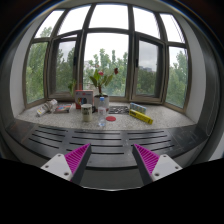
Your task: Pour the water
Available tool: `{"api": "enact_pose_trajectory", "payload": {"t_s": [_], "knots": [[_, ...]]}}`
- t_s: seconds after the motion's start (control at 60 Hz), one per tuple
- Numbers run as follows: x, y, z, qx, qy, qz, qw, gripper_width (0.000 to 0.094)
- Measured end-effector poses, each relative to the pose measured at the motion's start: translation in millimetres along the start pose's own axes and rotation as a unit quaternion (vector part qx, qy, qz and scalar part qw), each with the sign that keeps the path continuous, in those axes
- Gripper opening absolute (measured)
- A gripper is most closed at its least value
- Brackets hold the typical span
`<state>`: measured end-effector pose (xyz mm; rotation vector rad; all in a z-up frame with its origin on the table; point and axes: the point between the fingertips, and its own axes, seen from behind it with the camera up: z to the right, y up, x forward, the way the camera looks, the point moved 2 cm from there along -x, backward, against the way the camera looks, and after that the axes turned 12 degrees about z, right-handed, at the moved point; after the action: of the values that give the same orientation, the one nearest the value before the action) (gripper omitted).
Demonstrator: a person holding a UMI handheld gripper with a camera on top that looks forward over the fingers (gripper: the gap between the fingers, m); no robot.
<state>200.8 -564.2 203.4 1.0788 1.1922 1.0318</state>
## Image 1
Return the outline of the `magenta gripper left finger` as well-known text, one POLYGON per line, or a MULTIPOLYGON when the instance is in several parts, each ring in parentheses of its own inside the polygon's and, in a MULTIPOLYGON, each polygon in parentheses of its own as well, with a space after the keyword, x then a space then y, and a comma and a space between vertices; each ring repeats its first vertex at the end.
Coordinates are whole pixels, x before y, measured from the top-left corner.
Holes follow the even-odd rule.
POLYGON ((86 144, 65 155, 56 154, 42 169, 79 185, 91 152, 91 144, 86 144))

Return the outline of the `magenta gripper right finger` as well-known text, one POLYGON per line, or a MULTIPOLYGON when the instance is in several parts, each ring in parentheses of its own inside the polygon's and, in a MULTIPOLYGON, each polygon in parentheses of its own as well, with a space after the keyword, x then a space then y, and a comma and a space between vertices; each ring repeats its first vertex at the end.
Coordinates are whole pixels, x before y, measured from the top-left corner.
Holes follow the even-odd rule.
POLYGON ((182 167, 167 154, 158 155, 137 144, 133 145, 132 154, 136 160, 144 185, 182 169, 182 167))

